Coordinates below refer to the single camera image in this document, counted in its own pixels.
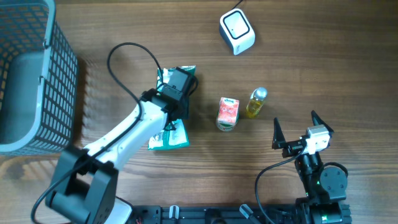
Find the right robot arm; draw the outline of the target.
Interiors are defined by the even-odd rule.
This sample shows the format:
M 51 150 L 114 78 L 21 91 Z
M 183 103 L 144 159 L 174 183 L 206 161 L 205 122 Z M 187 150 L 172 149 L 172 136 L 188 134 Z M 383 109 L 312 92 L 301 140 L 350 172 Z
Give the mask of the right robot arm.
M 351 223 L 349 205 L 343 204 L 348 170 L 337 162 L 321 160 L 320 152 L 330 147 L 334 130 L 315 111 L 313 126 L 296 141 L 286 141 L 279 120 L 274 118 L 273 149 L 282 149 L 283 158 L 292 158 L 306 192 L 295 202 L 295 223 Z

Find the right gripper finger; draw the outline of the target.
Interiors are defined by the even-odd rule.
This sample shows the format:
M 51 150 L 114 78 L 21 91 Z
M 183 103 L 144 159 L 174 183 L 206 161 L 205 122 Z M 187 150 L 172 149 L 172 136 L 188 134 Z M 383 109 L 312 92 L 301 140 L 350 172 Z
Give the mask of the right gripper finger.
M 283 135 L 278 118 L 274 118 L 274 135 L 272 138 L 272 148 L 282 149 L 286 146 L 285 137 Z
M 326 129 L 328 130 L 330 136 L 334 133 L 334 130 L 329 127 L 329 125 L 327 125 L 326 122 L 324 122 L 314 110 L 311 111 L 311 117 L 314 126 L 324 125 L 324 127 L 326 127 Z

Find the green plastic packet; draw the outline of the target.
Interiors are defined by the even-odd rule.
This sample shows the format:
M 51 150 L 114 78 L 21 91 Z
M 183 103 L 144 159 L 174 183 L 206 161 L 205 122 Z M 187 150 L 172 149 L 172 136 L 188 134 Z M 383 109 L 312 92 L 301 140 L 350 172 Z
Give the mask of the green plastic packet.
M 164 68 L 163 79 L 161 79 L 160 71 L 157 72 L 157 85 L 156 89 L 162 91 L 162 83 L 168 83 L 173 73 L 177 69 Z M 184 123 L 181 119 L 173 121 L 166 127 L 166 130 L 161 130 L 160 133 L 152 136 L 148 142 L 149 151 L 168 151 L 172 149 L 179 149 L 182 147 L 188 147 L 190 145 L 187 131 Z

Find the orange tissue pack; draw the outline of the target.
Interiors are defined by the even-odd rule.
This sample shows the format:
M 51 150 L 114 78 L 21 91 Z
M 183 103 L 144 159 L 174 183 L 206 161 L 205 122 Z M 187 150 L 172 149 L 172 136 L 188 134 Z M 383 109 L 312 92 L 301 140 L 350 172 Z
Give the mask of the orange tissue pack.
M 239 100 L 221 97 L 216 125 L 222 131 L 232 131 L 239 118 Z

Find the yellow dish soap bottle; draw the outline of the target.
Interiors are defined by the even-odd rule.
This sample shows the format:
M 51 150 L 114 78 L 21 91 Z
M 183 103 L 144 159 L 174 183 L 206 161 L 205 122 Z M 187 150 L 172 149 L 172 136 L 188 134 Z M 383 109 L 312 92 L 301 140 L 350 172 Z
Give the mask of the yellow dish soap bottle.
M 246 106 L 246 116 L 248 118 L 255 118 L 259 114 L 262 106 L 264 105 L 266 97 L 267 90 L 264 87 L 256 88 L 253 91 Z

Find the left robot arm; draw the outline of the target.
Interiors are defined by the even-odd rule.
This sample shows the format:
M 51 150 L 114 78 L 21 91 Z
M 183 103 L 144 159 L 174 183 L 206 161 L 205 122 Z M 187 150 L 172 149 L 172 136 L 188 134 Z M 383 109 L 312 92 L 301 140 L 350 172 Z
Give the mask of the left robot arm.
M 134 111 L 84 149 L 68 146 L 60 155 L 48 208 L 72 223 L 132 223 L 133 206 L 116 196 L 119 172 L 152 136 L 188 113 L 198 79 L 177 67 L 168 82 L 145 91 Z

